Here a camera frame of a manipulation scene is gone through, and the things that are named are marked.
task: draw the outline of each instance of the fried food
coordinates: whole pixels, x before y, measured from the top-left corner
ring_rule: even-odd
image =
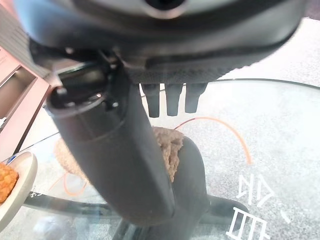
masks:
[[[0,204],[2,204],[14,189],[19,174],[12,167],[0,162]]]

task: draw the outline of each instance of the orange cable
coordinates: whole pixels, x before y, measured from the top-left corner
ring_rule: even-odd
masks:
[[[61,177],[59,177],[52,185],[51,187],[49,187],[49,190],[50,191],[67,173],[63,174]]]
[[[241,145],[243,147],[243,150],[244,150],[244,153],[245,153],[245,157],[246,157],[246,163],[251,165],[253,162],[252,162],[252,159],[251,159],[251,156],[250,156],[250,153],[249,153],[249,150],[248,150],[248,147],[245,143],[245,140],[241,137],[241,135],[232,127],[230,126],[228,123],[220,120],[220,119],[217,119],[217,118],[214,118],[214,117],[209,117],[209,116],[199,116],[199,117],[194,117],[194,118],[191,118],[187,121],[184,121],[183,123],[179,124],[177,127],[174,128],[174,130],[180,128],[182,125],[188,123],[188,122],[191,122],[193,120],[212,120],[212,121],[216,121],[218,123],[221,123],[223,124],[225,127],[227,127],[229,130],[231,130],[235,136],[239,139],[239,141],[241,142]]]
[[[70,191],[68,190],[68,187],[67,187],[67,175],[68,175],[68,174],[69,174],[69,173],[66,172],[65,175],[64,175],[64,178],[63,178],[63,187],[64,187],[65,193],[68,194],[68,195],[71,196],[71,197],[77,197],[77,196],[83,194],[83,192],[84,192],[85,189],[86,189],[87,183],[86,183],[86,182],[84,183],[84,185],[83,185],[83,187],[80,189],[80,191],[78,191],[78,192],[70,192]]]

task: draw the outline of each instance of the glass table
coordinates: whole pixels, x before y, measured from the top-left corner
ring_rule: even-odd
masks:
[[[234,216],[247,219],[240,230],[233,230],[232,219],[223,229],[199,224],[192,239],[319,239],[320,89],[269,79],[219,80],[208,84],[193,114],[184,113],[184,94],[178,116],[170,117],[162,91],[160,117],[151,124],[191,138],[202,154],[208,194],[249,209],[234,209]],[[116,234],[120,217],[56,161],[58,139],[55,134],[24,150],[36,155],[37,176],[0,239],[111,240]]]

